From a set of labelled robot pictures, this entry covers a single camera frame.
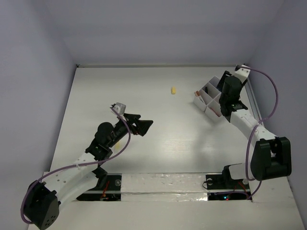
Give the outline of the white brown-capped marker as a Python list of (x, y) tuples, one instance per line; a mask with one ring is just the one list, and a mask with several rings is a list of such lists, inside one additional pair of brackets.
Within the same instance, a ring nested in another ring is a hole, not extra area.
[(199, 100), (201, 103), (205, 104), (205, 102), (203, 101), (199, 91), (195, 91), (194, 95), (195, 95), (195, 98), (197, 98), (197, 100)]

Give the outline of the yellow highlighter cap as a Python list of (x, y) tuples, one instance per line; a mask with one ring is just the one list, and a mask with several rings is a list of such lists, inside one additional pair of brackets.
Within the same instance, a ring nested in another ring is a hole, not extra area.
[(172, 87), (171, 88), (171, 94), (174, 95), (176, 94), (177, 90), (176, 90), (176, 87)]

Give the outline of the pink highlighter pen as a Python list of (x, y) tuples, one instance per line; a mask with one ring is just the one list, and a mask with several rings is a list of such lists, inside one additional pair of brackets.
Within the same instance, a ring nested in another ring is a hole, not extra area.
[(216, 112), (213, 108), (210, 108), (211, 110), (212, 110), (212, 112), (216, 115), (216, 116), (218, 116), (218, 117), (220, 117), (221, 116), (221, 114), (220, 113), (218, 113), (218, 112)]

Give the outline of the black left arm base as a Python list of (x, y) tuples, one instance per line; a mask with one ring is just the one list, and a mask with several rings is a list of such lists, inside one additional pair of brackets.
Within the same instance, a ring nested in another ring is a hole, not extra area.
[(94, 188), (76, 198), (78, 201), (120, 201), (122, 174), (108, 174), (104, 169), (94, 170), (98, 179)]

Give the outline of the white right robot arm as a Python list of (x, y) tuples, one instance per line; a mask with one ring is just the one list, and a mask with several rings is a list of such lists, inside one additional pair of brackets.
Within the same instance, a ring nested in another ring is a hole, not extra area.
[(226, 166), (229, 171), (221, 175), (221, 183), (227, 188), (239, 179), (264, 181), (292, 173), (290, 140), (267, 130), (263, 120), (257, 121), (240, 100), (251, 71), (247, 66), (237, 67), (234, 73), (225, 71), (217, 86), (222, 116), (248, 140), (245, 162)]

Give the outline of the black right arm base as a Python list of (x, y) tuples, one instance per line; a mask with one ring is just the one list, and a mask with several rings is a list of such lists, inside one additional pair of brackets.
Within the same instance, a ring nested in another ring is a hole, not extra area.
[(202, 187), (207, 191), (209, 201), (251, 200), (249, 184), (243, 179), (232, 179), (229, 165), (221, 173), (207, 174)]

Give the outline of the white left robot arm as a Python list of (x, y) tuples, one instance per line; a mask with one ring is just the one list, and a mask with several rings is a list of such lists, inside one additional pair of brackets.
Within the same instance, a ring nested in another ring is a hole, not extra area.
[(40, 230), (49, 228), (67, 203), (90, 189), (105, 187), (107, 172), (101, 166), (114, 157), (112, 147), (125, 136), (144, 136), (153, 123), (127, 113), (118, 116), (115, 125), (101, 123), (89, 147), (71, 166), (49, 172), (30, 184), (22, 203), (22, 216)]

